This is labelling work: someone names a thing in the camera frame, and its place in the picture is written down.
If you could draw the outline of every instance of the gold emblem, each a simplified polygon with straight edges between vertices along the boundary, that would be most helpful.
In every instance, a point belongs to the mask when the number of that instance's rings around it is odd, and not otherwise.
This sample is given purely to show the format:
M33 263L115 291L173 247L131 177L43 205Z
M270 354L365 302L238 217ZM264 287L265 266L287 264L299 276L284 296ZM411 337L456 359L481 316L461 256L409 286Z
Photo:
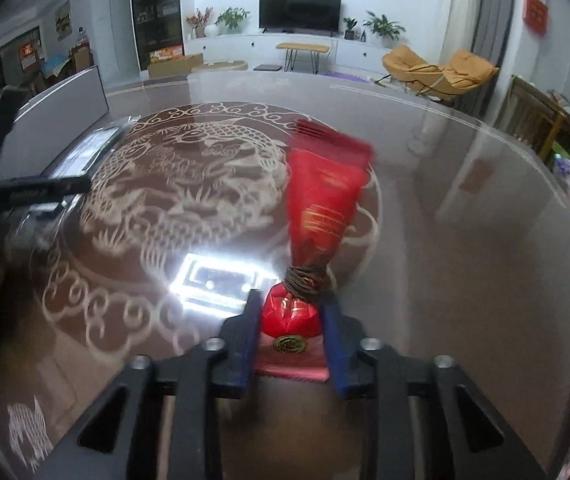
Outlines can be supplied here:
M300 335L282 335L274 341L274 350L287 354L300 354L305 351L305 339Z

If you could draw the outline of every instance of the potted plant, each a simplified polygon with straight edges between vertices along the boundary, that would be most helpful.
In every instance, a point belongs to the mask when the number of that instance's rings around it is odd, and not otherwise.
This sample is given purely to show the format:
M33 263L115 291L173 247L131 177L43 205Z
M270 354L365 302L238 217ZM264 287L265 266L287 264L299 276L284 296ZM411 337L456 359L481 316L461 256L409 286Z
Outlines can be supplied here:
M347 30L345 31L345 39L346 40L353 40L354 39L354 27L358 23L354 18L343 18L343 23L347 25Z
M185 18L187 20L187 23L193 27L192 37L194 37L194 35L196 35L197 38L205 37L205 31L203 30L203 27L209 20L209 17L211 16L213 10L214 9L211 7L207 7L207 9L205 9L205 12L202 12L200 9L196 9L196 12L194 14Z
M242 7L228 7L225 12L222 12L216 24L225 23L227 26L228 34L238 34L240 32L240 25L249 16L249 11L244 10Z
M385 42L385 38L389 38L391 41L398 40L401 32L405 32L405 27L398 25L398 22L390 22L385 14L381 14L379 18L376 14L367 11L369 20L363 22L365 27L369 27L374 35L378 34L379 37Z

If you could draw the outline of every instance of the white curtain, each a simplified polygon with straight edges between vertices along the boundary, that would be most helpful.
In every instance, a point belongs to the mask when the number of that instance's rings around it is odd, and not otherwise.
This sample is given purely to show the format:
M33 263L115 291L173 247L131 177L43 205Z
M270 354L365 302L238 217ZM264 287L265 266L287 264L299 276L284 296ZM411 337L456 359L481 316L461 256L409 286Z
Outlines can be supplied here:
M480 6L481 0L443 0L431 61L445 65L459 48L472 48Z

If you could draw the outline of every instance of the screw head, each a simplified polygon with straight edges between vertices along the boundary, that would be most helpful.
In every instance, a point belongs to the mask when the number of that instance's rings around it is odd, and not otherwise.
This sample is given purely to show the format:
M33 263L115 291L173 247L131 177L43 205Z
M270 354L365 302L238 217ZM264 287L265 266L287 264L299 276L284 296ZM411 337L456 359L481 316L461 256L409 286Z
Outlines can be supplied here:
M375 351L383 348L383 341L375 337L366 337L361 339L361 348L363 350Z
M456 361L454 360L454 357L452 357L451 355L437 355L434 358L434 364L436 364L436 366L438 368L452 368L455 364Z
M203 348L208 352L221 350L225 348L225 341L223 341L220 337L210 337L203 343Z
M152 360L146 355L135 355L131 359L131 367L134 370L144 370L151 362Z

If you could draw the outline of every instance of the tv screen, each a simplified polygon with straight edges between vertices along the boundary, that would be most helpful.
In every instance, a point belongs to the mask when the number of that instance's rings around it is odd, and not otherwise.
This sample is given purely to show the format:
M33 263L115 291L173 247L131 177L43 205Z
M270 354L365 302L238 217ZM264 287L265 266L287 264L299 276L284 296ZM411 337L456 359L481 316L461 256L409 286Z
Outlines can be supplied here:
M260 0L259 27L338 31L341 0Z

